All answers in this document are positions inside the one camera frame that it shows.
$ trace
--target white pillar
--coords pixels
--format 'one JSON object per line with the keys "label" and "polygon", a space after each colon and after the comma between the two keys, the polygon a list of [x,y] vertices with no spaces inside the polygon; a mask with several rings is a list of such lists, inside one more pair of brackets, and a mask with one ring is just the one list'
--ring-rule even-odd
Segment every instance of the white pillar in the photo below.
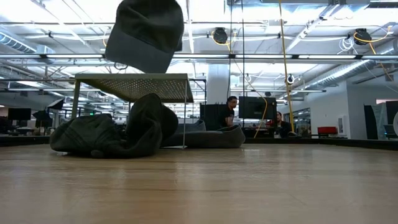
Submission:
{"label": "white pillar", "polygon": [[207,74],[207,103],[225,104],[230,95],[229,65],[209,65]]}

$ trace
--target computer monitor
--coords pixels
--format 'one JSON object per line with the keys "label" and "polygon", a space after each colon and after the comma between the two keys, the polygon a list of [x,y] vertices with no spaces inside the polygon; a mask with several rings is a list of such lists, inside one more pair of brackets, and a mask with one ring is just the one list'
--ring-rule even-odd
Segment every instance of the computer monitor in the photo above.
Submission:
{"label": "computer monitor", "polygon": [[[276,120],[276,106],[275,98],[265,97],[268,102],[267,111],[264,119]],[[239,117],[244,119],[262,119],[266,103],[261,97],[239,97]]]}
{"label": "computer monitor", "polygon": [[13,121],[29,121],[32,116],[30,108],[8,108],[8,119]]}

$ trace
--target wooden table surface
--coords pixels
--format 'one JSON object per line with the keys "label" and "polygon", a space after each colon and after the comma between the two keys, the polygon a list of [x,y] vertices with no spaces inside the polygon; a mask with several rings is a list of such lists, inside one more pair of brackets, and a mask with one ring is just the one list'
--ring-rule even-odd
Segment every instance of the wooden table surface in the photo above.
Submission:
{"label": "wooden table surface", "polygon": [[398,223],[398,152],[322,145],[99,160],[0,148],[0,223]]}

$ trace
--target perforated metal table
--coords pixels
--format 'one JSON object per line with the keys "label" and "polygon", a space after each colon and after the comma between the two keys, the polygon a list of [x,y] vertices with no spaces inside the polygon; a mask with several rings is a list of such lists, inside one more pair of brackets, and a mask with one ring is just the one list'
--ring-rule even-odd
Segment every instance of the perforated metal table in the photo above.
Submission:
{"label": "perforated metal table", "polygon": [[113,94],[130,103],[149,94],[157,94],[163,103],[184,103],[184,138],[187,103],[193,103],[188,74],[77,74],[72,118],[77,116],[81,83]]}

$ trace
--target seated person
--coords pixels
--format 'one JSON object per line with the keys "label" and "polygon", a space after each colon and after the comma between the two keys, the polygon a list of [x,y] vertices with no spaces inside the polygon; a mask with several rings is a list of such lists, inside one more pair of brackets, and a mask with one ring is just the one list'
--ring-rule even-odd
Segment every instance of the seated person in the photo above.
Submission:
{"label": "seated person", "polygon": [[218,123],[220,128],[233,126],[233,121],[235,117],[236,105],[238,104],[238,99],[236,96],[230,96],[227,99],[226,106],[223,110],[218,113]]}
{"label": "seated person", "polygon": [[[289,122],[282,121],[282,113],[276,112],[276,120],[278,122],[277,132],[281,138],[287,138],[288,134],[292,131],[292,125]],[[272,126],[273,121],[267,123],[267,125]]]}

